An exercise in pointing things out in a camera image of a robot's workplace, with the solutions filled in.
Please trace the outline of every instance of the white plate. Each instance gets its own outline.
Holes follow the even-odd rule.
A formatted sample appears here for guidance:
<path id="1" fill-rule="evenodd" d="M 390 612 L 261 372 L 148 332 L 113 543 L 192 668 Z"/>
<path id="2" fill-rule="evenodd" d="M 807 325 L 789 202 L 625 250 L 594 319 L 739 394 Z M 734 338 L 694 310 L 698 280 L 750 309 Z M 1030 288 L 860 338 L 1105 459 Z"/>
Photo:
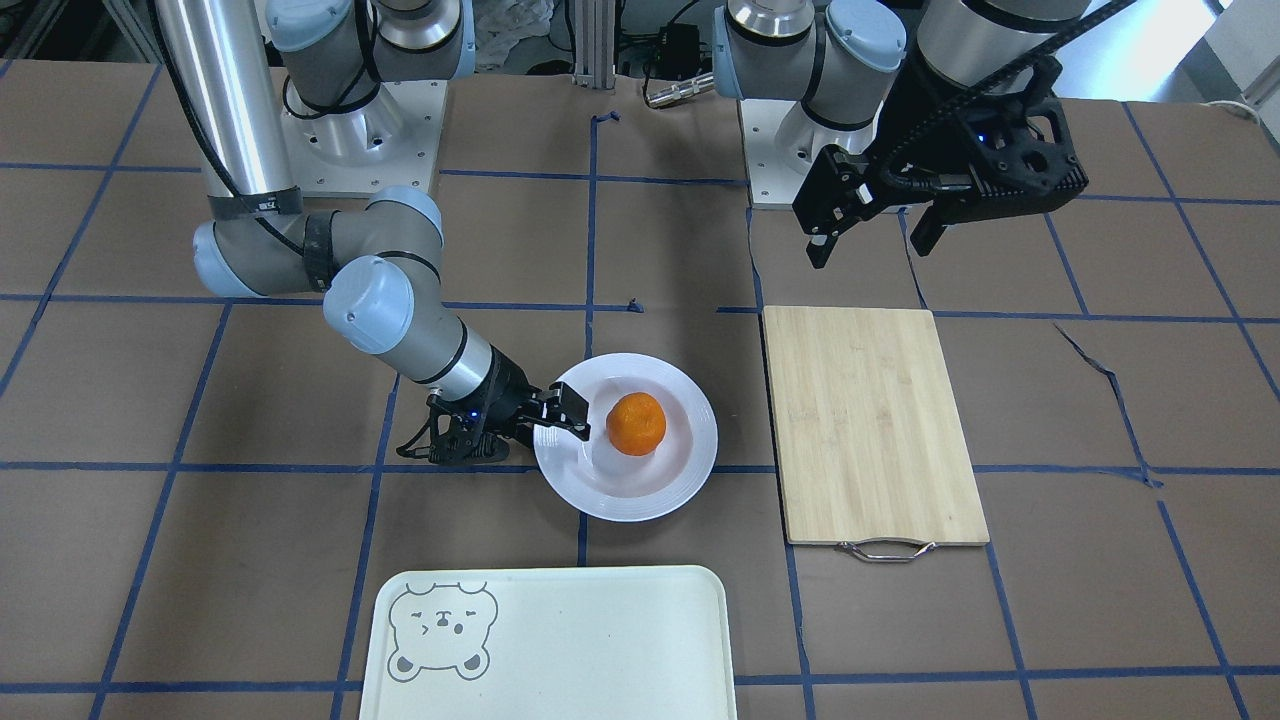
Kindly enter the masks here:
<path id="1" fill-rule="evenodd" d="M 584 360 L 559 377 L 590 404 L 591 439 L 534 428 L 534 452 L 552 488 L 579 510 L 620 523 L 652 520 L 694 497 L 716 464 L 716 415 L 676 366 L 631 352 Z M 667 415 L 667 434 L 643 457 L 609 443 L 604 419 L 625 395 L 648 392 Z"/>

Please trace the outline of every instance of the white tray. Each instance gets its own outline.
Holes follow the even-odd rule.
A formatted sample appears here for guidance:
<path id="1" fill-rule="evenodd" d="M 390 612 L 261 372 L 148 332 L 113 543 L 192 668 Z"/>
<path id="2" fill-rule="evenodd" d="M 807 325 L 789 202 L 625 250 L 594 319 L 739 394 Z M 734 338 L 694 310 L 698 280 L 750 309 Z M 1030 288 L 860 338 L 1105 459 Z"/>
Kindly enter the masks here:
<path id="1" fill-rule="evenodd" d="M 360 717 L 735 720 L 724 588 L 698 566 L 401 573 Z"/>

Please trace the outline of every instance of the power adapter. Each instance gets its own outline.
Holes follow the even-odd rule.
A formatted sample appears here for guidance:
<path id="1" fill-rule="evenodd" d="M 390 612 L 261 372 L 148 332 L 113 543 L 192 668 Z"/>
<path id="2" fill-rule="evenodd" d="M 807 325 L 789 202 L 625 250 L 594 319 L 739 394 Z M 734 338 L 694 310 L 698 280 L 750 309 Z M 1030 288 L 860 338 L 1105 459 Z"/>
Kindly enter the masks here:
<path id="1" fill-rule="evenodd" d="M 668 24 L 658 31 L 653 77 L 671 81 L 689 79 L 699 73 L 700 65 L 698 26 Z"/>

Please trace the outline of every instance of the metal connector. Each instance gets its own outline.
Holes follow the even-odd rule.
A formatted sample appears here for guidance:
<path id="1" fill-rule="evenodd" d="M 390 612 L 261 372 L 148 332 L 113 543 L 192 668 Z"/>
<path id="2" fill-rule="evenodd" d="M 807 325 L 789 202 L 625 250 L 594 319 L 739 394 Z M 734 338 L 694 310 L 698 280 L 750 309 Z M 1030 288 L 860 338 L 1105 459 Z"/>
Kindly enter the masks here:
<path id="1" fill-rule="evenodd" d="M 701 95 L 714 87 L 716 76 L 712 73 L 703 73 L 646 96 L 645 104 L 650 108 L 666 108 L 695 95 Z"/>

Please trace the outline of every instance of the brown table surface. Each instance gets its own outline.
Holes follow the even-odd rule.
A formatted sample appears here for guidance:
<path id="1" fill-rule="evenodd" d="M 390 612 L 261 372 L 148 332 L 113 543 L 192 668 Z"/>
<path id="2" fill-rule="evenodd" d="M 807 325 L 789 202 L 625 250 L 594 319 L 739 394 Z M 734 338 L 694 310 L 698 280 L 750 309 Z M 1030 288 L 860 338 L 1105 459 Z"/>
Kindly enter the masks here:
<path id="1" fill-rule="evenodd" d="M 703 492 L 617 525 L 529 452 L 388 454 L 422 391 L 315 296 L 210 297 L 156 68 L 0 68 L 0 716 L 356 717 L 397 571 L 655 562 L 723 579 L 744 719 L 1280 716 L 1280 160 L 1253 124 L 1068 101 L 1088 195 L 925 259 L 883 217 L 814 272 L 748 208 L 732 102 L 454 83 L 445 299 L 534 382 L 637 351 L 716 409 Z M 763 304 L 936 313 L 989 546 L 786 544 Z"/>

